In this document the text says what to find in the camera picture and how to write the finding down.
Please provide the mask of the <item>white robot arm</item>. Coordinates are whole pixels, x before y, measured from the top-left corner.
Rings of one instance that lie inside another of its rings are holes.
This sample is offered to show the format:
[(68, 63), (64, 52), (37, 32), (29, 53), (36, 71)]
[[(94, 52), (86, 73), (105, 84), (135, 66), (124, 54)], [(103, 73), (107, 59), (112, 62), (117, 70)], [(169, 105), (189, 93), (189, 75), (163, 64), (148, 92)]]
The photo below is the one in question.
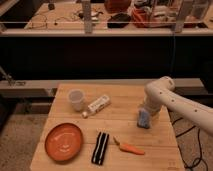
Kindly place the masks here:
[(151, 117), (166, 106), (213, 136), (213, 108), (184, 98), (174, 93), (174, 89), (175, 83), (168, 76), (148, 83), (144, 87), (145, 98), (139, 108), (137, 126), (149, 129)]

